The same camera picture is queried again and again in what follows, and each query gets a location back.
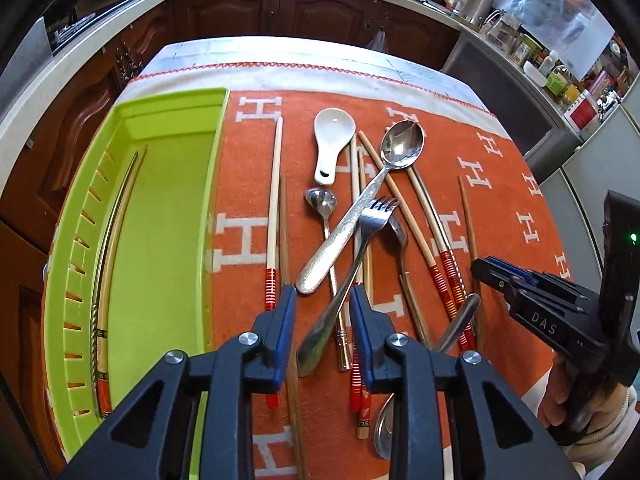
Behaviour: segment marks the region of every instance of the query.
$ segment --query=wooden cabinet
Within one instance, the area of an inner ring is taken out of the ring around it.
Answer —
[[[0,197],[0,370],[55,474],[64,459],[44,393],[42,267],[78,165],[107,112],[132,72],[174,41],[169,0],[98,51],[40,118]]]
[[[442,69],[460,36],[443,23],[386,2],[378,25],[386,33],[389,54],[434,70]]]
[[[42,349],[47,256],[0,222],[0,369],[54,476],[65,460],[49,415]]]
[[[45,254],[82,156],[122,90],[119,46],[112,40],[66,84],[31,133],[33,145],[22,149],[2,192],[0,218]]]
[[[162,47],[175,42],[174,1],[167,0],[154,7],[124,28],[120,41],[122,49],[116,53],[120,63],[144,67]]]
[[[273,35],[280,0],[175,0],[177,41]]]
[[[377,0],[280,0],[278,35],[365,46],[375,34]]]

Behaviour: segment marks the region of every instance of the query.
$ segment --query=cabinet handle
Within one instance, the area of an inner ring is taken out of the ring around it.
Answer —
[[[276,11],[273,9],[267,10],[266,20],[267,20],[267,30],[271,31],[271,27],[273,26],[273,17],[276,15]]]

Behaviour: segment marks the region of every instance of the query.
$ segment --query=fork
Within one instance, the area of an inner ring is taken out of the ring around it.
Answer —
[[[298,359],[299,377],[308,375],[319,363],[326,342],[329,340],[331,330],[334,327],[335,319],[353,284],[367,246],[373,238],[373,235],[386,225],[396,206],[398,206],[398,200],[395,198],[377,198],[369,202],[369,205],[362,212],[359,220],[360,229],[362,230],[362,241],[358,254],[356,254],[353,264],[347,273],[347,277],[342,282],[332,302],[320,317],[318,317],[298,347],[296,358]]]

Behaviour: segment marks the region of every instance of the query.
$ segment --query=cutlery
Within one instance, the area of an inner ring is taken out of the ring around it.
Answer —
[[[362,131],[358,132],[358,136],[360,137],[360,140],[362,141],[364,147],[369,152],[369,155],[371,156],[373,162],[375,162],[377,167],[381,168],[383,165],[382,160],[380,160],[380,157],[373,149],[373,146],[369,142],[369,139],[367,139],[367,136]],[[444,278],[442,277],[442,274],[440,273],[440,269],[438,268],[438,264],[436,263],[436,260],[433,257],[433,253],[431,253],[431,249],[427,244],[427,240],[425,240],[424,235],[420,231],[420,227],[418,223],[415,221],[415,217],[413,213],[411,213],[411,210],[409,209],[409,206],[406,204],[406,201],[402,197],[402,194],[400,193],[398,186],[396,186],[396,183],[394,182],[394,180],[391,178],[390,175],[386,176],[386,184],[389,190],[391,191],[391,194],[400,201],[400,209],[402,211],[402,214],[406,218],[406,221],[409,224],[411,231],[414,233],[415,240],[418,242],[418,247],[420,247],[420,250],[422,251],[422,255],[424,256],[424,259],[427,261],[429,272],[431,274],[431,277],[433,278],[433,282],[436,285],[436,289],[438,290],[440,299],[444,304],[444,308],[447,311],[447,316],[449,316],[450,321],[453,321],[453,319],[456,317],[456,312],[458,310],[456,308],[456,304],[451,299],[449,289],[447,288],[447,283],[445,282]],[[462,348],[463,350],[472,350],[474,348],[473,335],[469,333],[470,338],[467,338],[466,333],[467,331],[463,332],[462,335],[460,336],[460,341],[459,341],[460,348]]]
[[[360,177],[360,188],[367,187],[367,174],[364,171],[364,155],[362,150],[358,151],[358,176]],[[369,301],[373,304],[373,255],[371,247],[367,247],[365,251],[362,266],[363,284]],[[356,438],[366,440],[369,438],[369,421],[371,418],[371,393],[360,380],[360,410],[358,411],[358,429],[356,430]]]
[[[278,266],[280,267],[280,287],[290,285],[289,279],[289,239],[287,218],[287,176],[280,177],[280,202],[278,205]],[[293,451],[296,457],[298,480],[309,478],[306,467],[305,443],[302,426],[302,408],[300,407],[300,389],[298,387],[298,366],[295,357],[289,356],[287,366],[287,403],[289,405],[289,422],[293,440]]]
[[[406,270],[406,264],[404,261],[404,252],[408,244],[406,231],[404,230],[402,222],[399,221],[395,214],[391,215],[391,218],[389,218],[389,225],[393,229],[396,237],[398,238],[398,242],[400,243],[400,283],[402,285],[402,291],[404,292],[406,302],[409,305],[409,312],[411,313],[411,317],[414,319],[415,331],[417,332],[418,340],[427,348],[432,348],[433,341],[429,334],[429,328],[424,316],[422,315],[422,311],[418,307],[414,288],[411,286],[411,282],[409,281],[409,272]]]
[[[360,244],[360,249],[358,250],[358,254],[351,264],[347,277],[342,282],[337,294],[316,320],[298,348],[297,359],[299,377],[305,377],[309,374],[320,361],[322,352],[324,351],[324,347],[329,339],[332,327],[334,326],[335,318],[338,316],[340,308],[349,293],[358,267],[360,266],[367,250],[367,246],[369,245],[373,235],[386,225],[386,222],[389,220],[389,217],[397,205],[398,200],[395,198],[378,198],[371,200],[369,202],[369,206],[364,208],[362,211],[360,216],[360,227],[362,229],[362,242]]]
[[[480,297],[477,294],[469,294],[456,317],[449,324],[436,345],[431,349],[434,352],[448,353],[462,334],[465,326],[469,324],[474,312],[480,306]],[[390,395],[385,401],[373,434],[373,446],[380,458],[391,460],[391,447],[394,427],[394,396]]]
[[[113,278],[113,268],[118,248],[118,240],[122,231],[122,224],[127,212],[127,205],[136,183],[140,166],[145,159],[147,145],[140,148],[133,154],[129,163],[124,180],[118,190],[113,205],[113,210],[109,216],[104,241],[98,255],[98,267],[95,273],[94,296],[92,299],[92,336],[95,358],[92,353],[92,384],[95,388],[95,399],[97,402],[97,413],[101,418],[111,413],[111,391],[109,384],[109,360],[108,360],[108,322],[109,303],[111,300],[111,280]]]
[[[326,108],[314,120],[314,133],[318,143],[318,163],[314,179],[328,186],[335,181],[338,155],[356,133],[353,118],[340,108]]]
[[[282,117],[276,120],[267,221],[267,268],[264,275],[264,309],[276,308],[276,238],[278,236],[278,185],[280,184],[280,155],[282,153]],[[278,407],[278,395],[267,394],[267,406]]]
[[[478,259],[478,245],[476,244],[476,231],[474,230],[474,222],[471,218],[471,209],[469,207],[469,199],[466,195],[466,187],[464,183],[464,179],[459,175],[458,176],[458,185],[460,186],[460,195],[462,197],[462,210],[465,214],[465,225],[466,225],[466,237],[469,241],[469,256],[471,257],[471,261],[474,262]],[[472,277],[473,291],[480,297],[482,300],[482,288],[480,286],[480,282]],[[476,321],[476,349],[478,352],[482,353],[484,347],[484,312],[482,306],[478,308],[476,315],[473,320]]]
[[[380,147],[383,167],[300,272],[296,281],[296,288],[300,293],[311,294],[318,288],[353,235],[362,211],[378,194],[386,174],[391,170],[404,170],[411,166],[423,146],[424,130],[415,121],[400,121],[389,128]]]
[[[355,203],[360,196],[360,175],[358,170],[358,140],[356,136],[351,138],[349,143],[349,162],[351,170],[351,203]],[[356,229],[353,234],[353,257],[355,259],[360,249],[360,230]],[[363,266],[359,266],[356,272],[355,283],[364,282]],[[360,404],[362,403],[362,377],[360,376],[360,364],[358,362],[358,352],[356,346],[353,345],[353,354],[351,357],[351,381],[349,395],[349,410],[353,413],[360,413]]]
[[[337,198],[332,191],[321,187],[313,187],[305,191],[306,202],[314,208],[322,217],[324,227],[324,239],[329,237],[329,216],[334,212]],[[338,280],[335,277],[335,267],[329,269],[329,282],[331,284],[331,296],[335,297],[338,292]],[[347,343],[347,327],[344,319],[344,310],[341,308],[335,320],[335,336],[338,344],[338,367],[345,372],[351,369],[351,357],[349,355],[349,345]]]
[[[409,180],[414,186],[415,193],[418,196],[424,215],[427,217],[427,222],[429,223],[433,237],[436,240],[436,246],[440,253],[442,266],[444,267],[447,280],[449,280],[449,285],[451,286],[453,300],[456,303],[456,307],[460,307],[466,298],[465,283],[462,280],[462,274],[460,273],[456,257],[454,256],[451,244],[449,243],[449,238],[447,238],[442,221],[436,212],[433,200],[431,200],[431,197],[429,196],[429,192],[427,191],[427,187],[424,185],[424,181],[422,180],[420,173],[418,173],[418,170],[415,168],[409,168],[407,173],[409,175]]]

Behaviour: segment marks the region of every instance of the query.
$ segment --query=bottle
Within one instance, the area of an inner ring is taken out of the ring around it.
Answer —
[[[580,90],[574,83],[569,82],[569,86],[560,99],[560,107],[562,110],[568,110],[578,97],[580,97]]]
[[[546,88],[556,102],[560,102],[562,94],[570,84],[571,72],[565,65],[556,66],[546,78]]]
[[[540,73],[544,77],[549,77],[549,74],[556,66],[556,62],[558,62],[558,59],[560,59],[560,56],[558,56],[558,53],[555,50],[552,50],[549,53],[549,55],[545,57],[545,60],[540,65],[540,68],[539,68]]]

